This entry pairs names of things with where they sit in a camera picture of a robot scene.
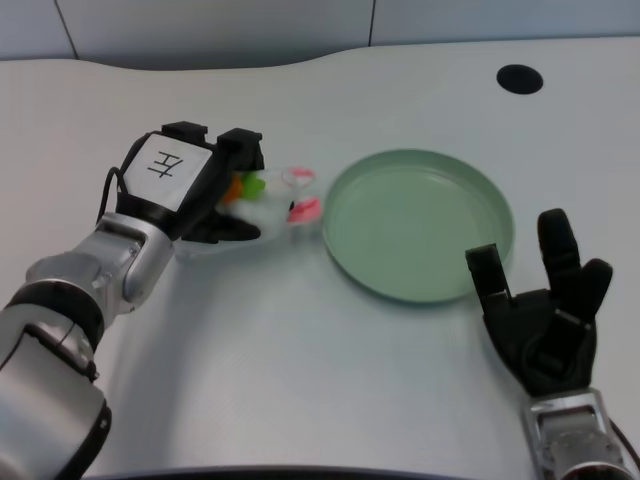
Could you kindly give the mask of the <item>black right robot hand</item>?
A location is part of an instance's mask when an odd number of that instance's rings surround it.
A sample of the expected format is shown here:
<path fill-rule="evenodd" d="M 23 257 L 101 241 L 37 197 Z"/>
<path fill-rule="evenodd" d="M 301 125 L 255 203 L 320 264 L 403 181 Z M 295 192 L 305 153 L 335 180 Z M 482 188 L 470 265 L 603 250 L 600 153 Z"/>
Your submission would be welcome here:
<path fill-rule="evenodd" d="M 583 264 L 562 209 L 537 221 L 547 289 L 512 295 L 494 244 L 465 253 L 483 322 L 503 364 L 533 397 L 587 388 L 597 349 L 596 315 L 613 268 L 601 259 Z"/>

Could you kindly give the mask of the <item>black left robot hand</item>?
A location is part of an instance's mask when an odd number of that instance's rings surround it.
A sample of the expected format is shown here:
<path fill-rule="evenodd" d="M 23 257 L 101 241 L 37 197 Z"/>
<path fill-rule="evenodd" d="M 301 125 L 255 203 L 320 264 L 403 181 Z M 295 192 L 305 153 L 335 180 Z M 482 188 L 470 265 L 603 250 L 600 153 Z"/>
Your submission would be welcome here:
<path fill-rule="evenodd" d="M 117 179 L 115 212 L 159 228 L 171 240 L 217 244 L 261 236 L 256 225 L 219 209 L 233 176 L 265 168 L 262 135 L 234 128 L 207 141 L 208 128 L 180 121 L 138 139 Z"/>

